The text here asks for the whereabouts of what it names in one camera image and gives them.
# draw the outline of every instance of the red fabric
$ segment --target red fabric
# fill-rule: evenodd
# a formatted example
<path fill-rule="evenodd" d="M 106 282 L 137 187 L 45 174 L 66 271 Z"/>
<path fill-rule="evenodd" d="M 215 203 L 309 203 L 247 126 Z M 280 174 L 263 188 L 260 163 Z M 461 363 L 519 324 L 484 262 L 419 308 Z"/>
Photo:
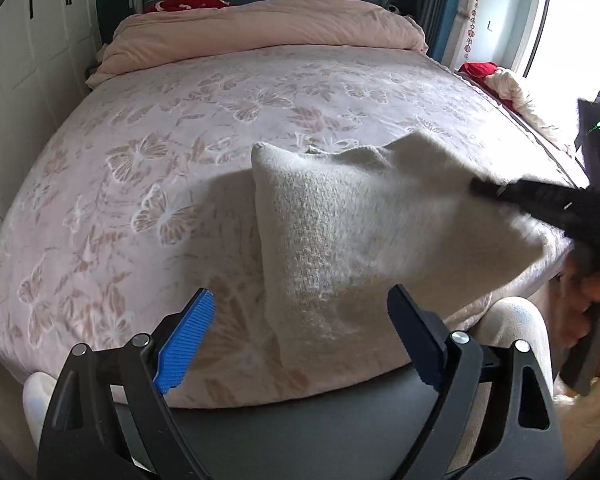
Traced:
<path fill-rule="evenodd" d="M 209 9 L 215 7 L 216 9 L 222 9 L 228 7 L 229 3 L 224 0 L 163 0 L 157 2 L 144 10 L 144 13 L 148 12 L 175 12 L 177 10 L 189 10 L 189 9 Z"/>
<path fill-rule="evenodd" d="M 484 78 L 487 77 L 488 75 L 495 74 L 497 69 L 498 69 L 498 66 L 492 62 L 464 63 L 464 65 L 462 65 L 458 69 L 458 72 L 464 72 L 465 74 L 467 74 L 469 76 L 469 78 L 471 78 L 473 81 L 478 83 L 480 88 L 482 88 L 482 90 L 487 92 L 487 94 L 489 94 L 491 97 L 493 97 L 497 101 L 504 104 L 509 110 L 513 110 L 513 102 L 512 101 L 510 101 L 509 99 L 500 99 L 498 94 L 496 94 L 496 92 L 491 90 L 491 88 L 489 88 L 484 83 Z"/>

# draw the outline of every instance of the white wardrobe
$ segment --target white wardrobe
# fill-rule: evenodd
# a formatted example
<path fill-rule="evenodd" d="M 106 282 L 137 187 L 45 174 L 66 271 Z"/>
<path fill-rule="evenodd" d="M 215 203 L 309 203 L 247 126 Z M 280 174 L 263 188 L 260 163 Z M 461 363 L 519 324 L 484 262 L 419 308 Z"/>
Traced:
<path fill-rule="evenodd" d="M 100 34 L 95 0 L 0 7 L 0 218 L 54 132 L 88 94 Z"/>

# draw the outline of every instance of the hand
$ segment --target hand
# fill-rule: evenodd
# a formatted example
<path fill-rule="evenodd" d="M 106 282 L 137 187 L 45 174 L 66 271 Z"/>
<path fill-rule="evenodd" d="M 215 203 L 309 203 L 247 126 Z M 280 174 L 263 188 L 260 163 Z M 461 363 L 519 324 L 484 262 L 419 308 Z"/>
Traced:
<path fill-rule="evenodd" d="M 600 303 L 600 272 L 582 278 L 578 274 L 578 266 L 571 255 L 568 257 L 560 278 L 561 297 L 557 316 L 558 342 L 572 348 L 586 336 L 590 329 L 590 322 L 584 312 L 592 301 Z"/>

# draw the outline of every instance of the butterfly pattern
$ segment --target butterfly pattern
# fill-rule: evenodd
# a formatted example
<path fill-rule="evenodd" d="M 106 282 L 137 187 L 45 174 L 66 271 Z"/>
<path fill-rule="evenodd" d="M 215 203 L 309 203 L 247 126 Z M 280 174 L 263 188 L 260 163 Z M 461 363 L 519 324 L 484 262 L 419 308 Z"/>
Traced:
<path fill-rule="evenodd" d="M 107 81 L 52 138 L 5 218 L 0 359 L 21 380 L 58 376 L 77 342 L 120 346 L 206 286 L 216 318 L 170 406 L 244 406 L 347 386 L 353 364 L 330 383 L 281 360 L 264 314 L 251 147 L 340 152 L 413 128 L 509 180 L 560 178 L 488 97 L 413 52 L 278 46 Z M 560 233 L 546 238 L 549 256 L 534 276 L 568 246 Z M 487 307 L 481 299 L 467 312 L 477 319 Z M 373 373 L 389 367 L 380 359 Z"/>

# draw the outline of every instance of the metal bolt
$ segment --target metal bolt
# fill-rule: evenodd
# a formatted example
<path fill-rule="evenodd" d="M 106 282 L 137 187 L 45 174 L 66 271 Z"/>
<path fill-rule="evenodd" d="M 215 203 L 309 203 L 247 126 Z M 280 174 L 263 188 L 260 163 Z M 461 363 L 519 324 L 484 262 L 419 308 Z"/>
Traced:
<path fill-rule="evenodd" d="M 518 339 L 516 341 L 516 349 L 519 352 L 526 353 L 531 350 L 531 346 L 529 346 L 529 343 L 527 343 L 524 339 Z"/>
<path fill-rule="evenodd" d="M 464 332 L 453 332 L 451 335 L 451 339 L 453 339 L 459 345 L 465 345 L 469 342 L 469 336 Z"/>
<path fill-rule="evenodd" d="M 71 353 L 75 356 L 85 355 L 87 353 L 87 345 L 84 343 L 78 343 L 71 349 Z"/>
<path fill-rule="evenodd" d="M 133 346 L 138 348 L 142 348 L 143 346 L 147 346 L 149 344 L 149 336 L 147 334 L 137 334 L 131 340 Z"/>

